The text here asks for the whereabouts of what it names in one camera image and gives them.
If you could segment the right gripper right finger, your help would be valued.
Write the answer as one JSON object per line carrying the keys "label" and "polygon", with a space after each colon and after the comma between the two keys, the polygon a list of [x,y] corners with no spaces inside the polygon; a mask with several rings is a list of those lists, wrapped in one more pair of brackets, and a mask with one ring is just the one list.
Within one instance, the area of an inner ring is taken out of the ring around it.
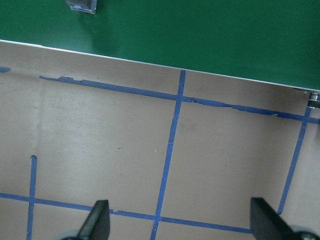
{"label": "right gripper right finger", "polygon": [[318,240],[310,231],[294,231],[262,197],[250,199],[250,230],[256,240]]}

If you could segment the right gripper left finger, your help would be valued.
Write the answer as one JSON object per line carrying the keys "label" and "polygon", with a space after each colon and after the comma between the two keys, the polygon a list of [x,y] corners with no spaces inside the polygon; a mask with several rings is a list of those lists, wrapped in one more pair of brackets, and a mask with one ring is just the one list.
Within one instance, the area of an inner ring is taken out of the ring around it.
{"label": "right gripper left finger", "polygon": [[108,200],[95,202],[88,217],[78,231],[76,240],[108,240],[111,232]]}

